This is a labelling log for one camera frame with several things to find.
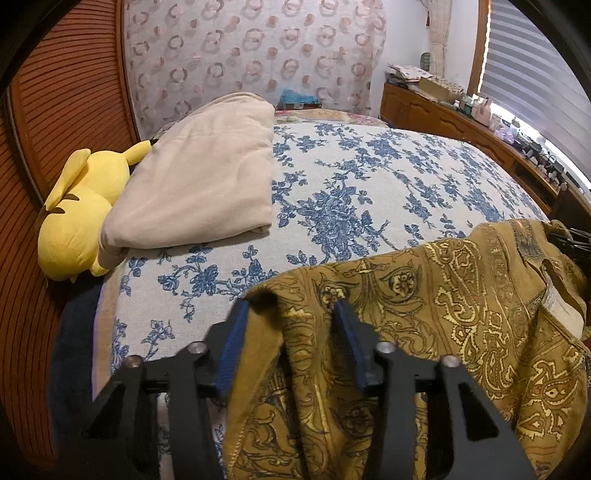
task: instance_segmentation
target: folded blanket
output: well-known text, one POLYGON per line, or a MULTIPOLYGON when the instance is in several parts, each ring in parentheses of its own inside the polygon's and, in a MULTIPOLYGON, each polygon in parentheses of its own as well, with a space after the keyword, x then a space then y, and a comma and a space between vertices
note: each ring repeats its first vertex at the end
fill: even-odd
MULTIPOLYGON (((464 240, 299 268, 255 287, 229 402, 228 478, 361 479, 376 401, 353 386, 330 335, 342 298, 411 355, 457 355, 545 478, 579 434, 591 374, 589 350, 548 299, 551 277, 586 318, 586 277, 545 237, 557 228, 484 223, 464 240)), ((417 430, 415 477, 424 478, 422 400, 417 430)))
POLYGON ((271 225, 273 106, 226 95, 170 128, 107 215, 99 263, 126 248, 198 244, 271 225))

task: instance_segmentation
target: blue floral pattern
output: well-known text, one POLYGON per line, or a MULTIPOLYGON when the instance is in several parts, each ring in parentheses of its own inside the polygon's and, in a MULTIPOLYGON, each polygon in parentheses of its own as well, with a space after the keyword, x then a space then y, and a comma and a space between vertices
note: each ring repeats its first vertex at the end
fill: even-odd
MULTIPOLYGON (((279 272, 464 238, 481 222, 545 219, 494 161, 455 140, 326 121, 282 124, 274 127, 273 154, 268 235, 129 253, 119 267, 125 294, 113 369, 126 355, 161 358, 203 339, 234 299, 279 272)), ((214 410, 219 447, 224 411, 214 410)), ((160 431, 163 458, 167 432, 160 431)))

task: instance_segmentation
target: curtain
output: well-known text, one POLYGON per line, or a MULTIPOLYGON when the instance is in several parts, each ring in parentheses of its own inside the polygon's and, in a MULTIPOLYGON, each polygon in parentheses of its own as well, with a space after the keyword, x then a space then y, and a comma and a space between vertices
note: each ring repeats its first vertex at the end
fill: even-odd
POLYGON ((428 10, 431 40, 430 72, 438 77, 445 77, 445 51, 452 18, 452 0, 429 0, 428 10))
POLYGON ((591 102, 560 53, 508 0, 492 0, 480 95, 523 119, 591 179, 591 102))
POLYGON ((222 95, 291 88, 369 113, 382 0, 130 0, 129 88, 143 138, 222 95))

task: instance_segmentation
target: wooden dresser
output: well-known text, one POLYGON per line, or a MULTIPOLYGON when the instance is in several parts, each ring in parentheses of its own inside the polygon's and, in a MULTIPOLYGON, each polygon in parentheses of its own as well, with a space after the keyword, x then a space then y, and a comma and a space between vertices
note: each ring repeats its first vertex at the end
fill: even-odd
POLYGON ((525 156, 490 130, 448 107, 400 87, 385 84, 381 118, 392 126, 474 145, 496 161, 534 199, 551 219, 591 232, 591 205, 574 185, 566 192, 547 181, 525 156))

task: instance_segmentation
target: window blind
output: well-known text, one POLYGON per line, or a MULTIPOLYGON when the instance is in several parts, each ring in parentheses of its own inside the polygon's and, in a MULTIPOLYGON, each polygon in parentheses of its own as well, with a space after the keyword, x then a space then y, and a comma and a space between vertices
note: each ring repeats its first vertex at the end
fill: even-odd
POLYGON ((591 102, 560 53, 508 0, 492 0, 489 38, 480 95, 534 127, 591 179, 591 102))

